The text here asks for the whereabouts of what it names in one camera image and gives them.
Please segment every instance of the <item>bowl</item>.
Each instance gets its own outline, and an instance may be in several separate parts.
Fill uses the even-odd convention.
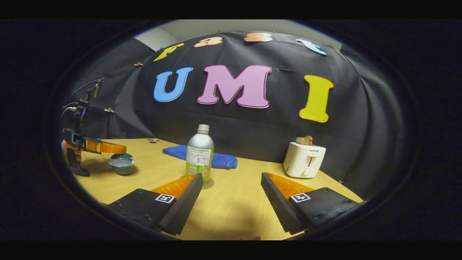
[[[119,175],[130,175],[133,171],[135,161],[132,158],[117,158],[108,160],[112,169]]]

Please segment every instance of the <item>bottle label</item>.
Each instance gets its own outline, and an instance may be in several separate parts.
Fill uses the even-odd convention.
[[[188,146],[186,152],[186,175],[202,173],[204,184],[210,180],[213,148],[202,149]]]

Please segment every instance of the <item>blue towel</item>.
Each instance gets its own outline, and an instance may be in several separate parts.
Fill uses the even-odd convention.
[[[186,160],[186,151],[188,147],[186,145],[180,145],[176,147],[168,147],[162,150],[166,155],[171,155],[176,158]],[[236,169],[237,158],[232,155],[223,155],[213,153],[212,168],[220,169]]]

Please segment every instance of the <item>silver bottle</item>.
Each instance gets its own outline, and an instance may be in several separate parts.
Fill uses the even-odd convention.
[[[202,173],[204,184],[210,180],[213,150],[215,145],[208,135],[210,126],[200,124],[195,134],[188,142],[186,152],[186,175]]]

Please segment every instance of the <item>table surface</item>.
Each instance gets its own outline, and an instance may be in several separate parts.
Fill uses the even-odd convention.
[[[138,188],[150,191],[185,174],[184,160],[162,153],[162,149],[179,144],[158,138],[104,141],[125,145],[135,163],[134,173],[122,176],[107,163],[112,154],[82,153],[82,167],[91,176],[76,175],[76,178],[99,202],[110,204]],[[328,187],[355,202],[362,202],[360,197],[322,171],[312,179],[296,179],[285,174],[281,163],[237,157],[236,169],[212,168],[211,181],[202,188],[182,233],[174,237],[182,240],[233,240],[239,236],[259,235],[262,240],[283,240],[298,235],[284,232],[261,187],[262,172],[312,189]]]

